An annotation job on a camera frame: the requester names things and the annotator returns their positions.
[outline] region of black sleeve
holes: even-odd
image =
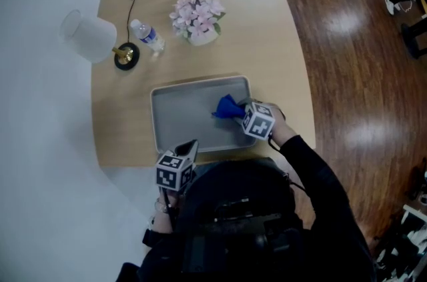
[[[310,261],[318,270],[330,271],[341,281],[375,281],[365,238],[334,172],[300,136],[287,141],[280,153],[300,177],[316,213]]]

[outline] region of water bottle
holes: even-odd
[[[143,43],[147,44],[155,53],[161,53],[165,49],[165,41],[158,35],[153,27],[142,23],[138,19],[131,22],[133,34]]]

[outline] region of blue cloth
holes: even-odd
[[[216,112],[212,113],[213,116],[219,119],[231,119],[232,117],[240,117],[243,119],[245,114],[244,105],[239,107],[230,94],[220,99]]]

